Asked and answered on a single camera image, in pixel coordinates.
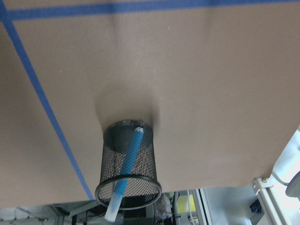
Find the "blue marker pen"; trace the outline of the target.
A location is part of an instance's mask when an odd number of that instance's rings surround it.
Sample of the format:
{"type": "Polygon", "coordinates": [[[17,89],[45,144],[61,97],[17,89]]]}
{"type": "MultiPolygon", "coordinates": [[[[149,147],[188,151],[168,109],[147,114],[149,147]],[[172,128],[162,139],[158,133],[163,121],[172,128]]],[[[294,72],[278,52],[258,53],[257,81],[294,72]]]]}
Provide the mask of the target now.
{"type": "MultiPolygon", "coordinates": [[[[144,136],[144,129],[142,127],[135,128],[120,171],[120,175],[131,174],[133,166],[135,164],[137,153],[139,151],[139,148],[143,140],[143,136],[144,136]]],[[[113,191],[111,200],[109,202],[105,214],[105,220],[107,220],[108,222],[115,222],[127,184],[128,184],[127,179],[121,179],[116,182],[115,189],[113,191]]]]}

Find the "black mesh pencil cup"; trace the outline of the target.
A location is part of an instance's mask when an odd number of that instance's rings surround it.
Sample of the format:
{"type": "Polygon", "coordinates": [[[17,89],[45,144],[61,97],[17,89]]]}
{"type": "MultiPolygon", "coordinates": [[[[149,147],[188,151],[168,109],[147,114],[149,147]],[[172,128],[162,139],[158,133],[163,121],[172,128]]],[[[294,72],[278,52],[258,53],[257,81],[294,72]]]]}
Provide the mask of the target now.
{"type": "Polygon", "coordinates": [[[153,204],[162,188],[157,179],[153,131],[146,123],[124,120],[103,134],[98,204],[108,207],[113,193],[122,196],[120,209],[135,210],[153,204]]]}

